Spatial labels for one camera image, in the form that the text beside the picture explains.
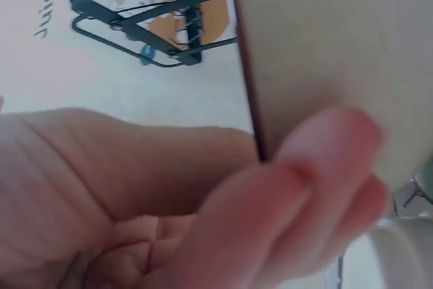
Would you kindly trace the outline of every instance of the blue object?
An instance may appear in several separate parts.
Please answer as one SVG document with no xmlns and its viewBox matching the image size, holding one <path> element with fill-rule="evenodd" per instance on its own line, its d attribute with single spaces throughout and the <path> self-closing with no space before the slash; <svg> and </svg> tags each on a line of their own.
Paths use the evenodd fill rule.
<svg viewBox="0 0 433 289">
<path fill-rule="evenodd" d="M 127 39 L 130 41 L 138 41 L 139 40 L 136 37 L 133 37 L 132 35 L 129 35 L 129 34 L 127 34 Z"/>
<path fill-rule="evenodd" d="M 153 60 L 156 54 L 156 50 L 150 45 L 145 45 L 141 50 L 140 54 L 147 59 Z M 149 64 L 151 64 L 151 62 L 147 61 L 144 58 L 141 58 L 140 61 L 143 66 L 148 66 Z"/>
</svg>

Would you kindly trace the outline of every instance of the white object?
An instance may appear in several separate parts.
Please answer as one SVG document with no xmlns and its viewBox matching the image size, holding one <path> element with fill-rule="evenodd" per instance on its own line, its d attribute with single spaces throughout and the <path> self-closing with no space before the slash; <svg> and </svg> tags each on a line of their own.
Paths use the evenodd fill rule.
<svg viewBox="0 0 433 289">
<path fill-rule="evenodd" d="M 433 220 L 381 220 L 344 256 L 342 289 L 433 288 Z"/>
</svg>

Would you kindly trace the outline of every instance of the black wire basket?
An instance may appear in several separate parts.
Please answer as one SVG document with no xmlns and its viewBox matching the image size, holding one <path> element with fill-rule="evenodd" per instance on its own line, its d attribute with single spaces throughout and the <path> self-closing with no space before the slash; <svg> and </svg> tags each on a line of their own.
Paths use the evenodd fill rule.
<svg viewBox="0 0 433 289">
<path fill-rule="evenodd" d="M 203 51 L 237 42 L 234 36 L 203 44 L 202 6 L 208 1 L 213 0 L 140 0 L 133 3 L 125 0 L 70 0 L 72 10 L 78 14 L 72 21 L 72 29 L 139 58 L 143 64 L 163 68 L 192 66 L 202 62 Z M 149 22 L 164 15 L 170 15 L 172 23 L 174 20 L 181 22 L 173 28 L 170 37 L 162 37 L 149 28 Z M 180 34 L 184 35 L 184 41 L 176 37 Z M 156 60 L 156 53 L 161 53 L 164 60 Z"/>
</svg>

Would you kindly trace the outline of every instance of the cartoon cat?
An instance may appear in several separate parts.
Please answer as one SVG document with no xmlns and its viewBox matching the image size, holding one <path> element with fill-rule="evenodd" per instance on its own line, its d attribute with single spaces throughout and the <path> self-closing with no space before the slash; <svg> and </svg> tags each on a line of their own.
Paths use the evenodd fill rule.
<svg viewBox="0 0 433 289">
<path fill-rule="evenodd" d="M 162 3 L 175 0 L 112 0 L 110 9 L 120 12 L 124 17 L 131 17 L 144 12 L 149 8 L 138 8 L 143 5 L 151 5 L 153 3 Z M 216 41 L 227 29 L 229 25 L 229 15 L 226 0 L 212 0 L 200 4 L 202 33 L 200 35 L 201 44 L 206 45 Z M 144 23 L 140 23 L 142 27 L 146 27 L 150 32 L 158 35 L 171 45 L 179 49 L 187 49 L 187 33 L 185 31 L 185 17 L 181 12 L 167 13 L 156 18 L 152 18 Z M 127 38 L 131 41 L 138 41 L 132 36 Z M 145 58 L 153 59 L 155 50 L 145 45 L 141 54 Z"/>
</svg>

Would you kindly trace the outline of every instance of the skin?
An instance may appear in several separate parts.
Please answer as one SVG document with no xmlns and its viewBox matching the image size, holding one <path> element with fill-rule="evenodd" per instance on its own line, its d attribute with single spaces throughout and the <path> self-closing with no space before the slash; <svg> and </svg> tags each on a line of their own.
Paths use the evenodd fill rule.
<svg viewBox="0 0 433 289">
<path fill-rule="evenodd" d="M 0 287 L 267 289 L 308 275 L 383 214 L 370 173 L 381 142 L 344 107 L 306 120 L 266 164 L 231 129 L 2 114 Z"/>
</svg>

